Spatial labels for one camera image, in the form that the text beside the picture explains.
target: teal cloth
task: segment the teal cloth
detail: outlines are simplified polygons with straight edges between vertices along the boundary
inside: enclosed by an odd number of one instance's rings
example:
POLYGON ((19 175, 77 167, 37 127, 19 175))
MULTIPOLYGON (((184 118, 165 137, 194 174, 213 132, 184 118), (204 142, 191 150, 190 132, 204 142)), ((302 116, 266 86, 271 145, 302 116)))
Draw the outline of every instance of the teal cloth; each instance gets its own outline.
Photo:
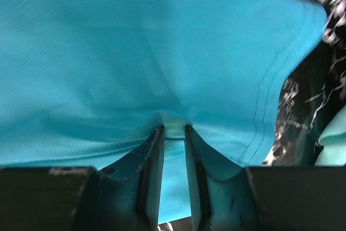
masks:
POLYGON ((323 146, 316 166, 343 166, 346 164, 346 107, 343 107, 318 138, 323 146))
POLYGON ((159 222, 190 215, 184 126, 260 165, 318 44, 300 0, 0 0, 0 164, 100 169, 167 130, 159 222))

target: turquoise fabric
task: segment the turquoise fabric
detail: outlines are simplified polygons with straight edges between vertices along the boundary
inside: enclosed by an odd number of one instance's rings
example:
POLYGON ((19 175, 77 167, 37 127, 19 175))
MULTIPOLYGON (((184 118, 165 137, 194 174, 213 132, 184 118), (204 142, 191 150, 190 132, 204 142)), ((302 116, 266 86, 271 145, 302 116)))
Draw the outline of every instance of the turquoise fabric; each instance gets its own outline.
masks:
POLYGON ((346 164, 346 107, 343 107, 318 138, 323 146, 316 166, 343 166, 346 164))
POLYGON ((0 164, 100 169, 167 129, 159 221, 190 215, 184 126, 245 166, 321 40, 300 0, 0 0, 0 164))

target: light teal fabric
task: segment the light teal fabric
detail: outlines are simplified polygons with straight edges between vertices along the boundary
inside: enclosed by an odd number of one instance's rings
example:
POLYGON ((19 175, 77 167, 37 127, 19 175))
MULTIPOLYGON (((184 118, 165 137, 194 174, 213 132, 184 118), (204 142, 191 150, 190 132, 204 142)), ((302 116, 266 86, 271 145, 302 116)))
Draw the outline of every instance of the light teal fabric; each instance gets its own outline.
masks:
POLYGON ((0 0, 0 164, 100 169, 167 129, 159 221, 190 215, 184 126, 245 166, 321 40, 300 0, 0 0))
POLYGON ((323 146, 316 166, 343 166, 346 164, 346 107, 343 107, 318 138, 323 146))

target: black marble surface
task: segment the black marble surface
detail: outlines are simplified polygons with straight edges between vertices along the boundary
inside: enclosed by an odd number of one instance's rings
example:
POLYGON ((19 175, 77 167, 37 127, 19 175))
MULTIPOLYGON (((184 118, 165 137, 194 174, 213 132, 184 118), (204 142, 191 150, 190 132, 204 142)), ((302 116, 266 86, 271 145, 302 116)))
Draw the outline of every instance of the black marble surface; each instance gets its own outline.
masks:
MULTIPOLYGON (((314 0, 329 19, 323 41, 287 78, 275 125, 275 142, 263 166, 314 165, 320 133, 346 104, 346 0, 314 0)), ((165 223, 162 231, 192 230, 191 218, 165 223)))

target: blue cloth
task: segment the blue cloth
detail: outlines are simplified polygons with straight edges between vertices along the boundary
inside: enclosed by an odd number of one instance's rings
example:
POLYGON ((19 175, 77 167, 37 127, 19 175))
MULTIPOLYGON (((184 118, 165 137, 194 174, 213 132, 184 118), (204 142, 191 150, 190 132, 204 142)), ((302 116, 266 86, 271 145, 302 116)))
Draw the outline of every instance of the blue cloth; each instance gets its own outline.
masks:
POLYGON ((190 215, 184 126, 244 166, 321 40, 300 0, 0 0, 0 164, 100 169, 167 129, 159 221, 190 215))
POLYGON ((343 107, 318 138, 323 146, 316 166, 343 166, 346 164, 346 107, 343 107))

